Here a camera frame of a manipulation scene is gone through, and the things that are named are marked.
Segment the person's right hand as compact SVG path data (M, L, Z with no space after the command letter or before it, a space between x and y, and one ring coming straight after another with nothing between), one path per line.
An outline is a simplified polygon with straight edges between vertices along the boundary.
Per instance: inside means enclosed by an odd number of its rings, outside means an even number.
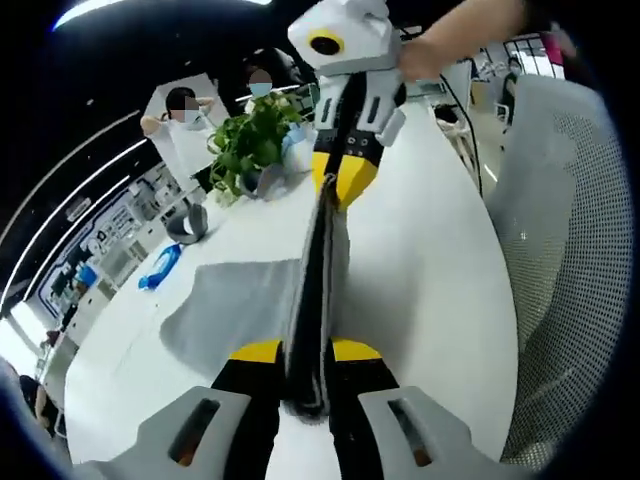
M435 80L444 68L438 45L426 34L402 46L397 66L407 82Z

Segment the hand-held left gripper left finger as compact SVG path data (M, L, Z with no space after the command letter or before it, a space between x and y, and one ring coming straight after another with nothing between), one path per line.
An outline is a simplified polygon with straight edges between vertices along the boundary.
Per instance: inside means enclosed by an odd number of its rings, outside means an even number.
M209 387L193 387L138 428L109 461L74 468L77 479L263 479L279 429L279 340L234 352Z

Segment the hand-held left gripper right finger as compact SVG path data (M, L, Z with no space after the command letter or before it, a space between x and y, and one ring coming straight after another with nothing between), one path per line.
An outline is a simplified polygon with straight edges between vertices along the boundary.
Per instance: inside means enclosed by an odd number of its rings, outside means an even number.
M342 479L518 479L473 444L469 427L417 387L401 387L367 344L328 350L330 431Z

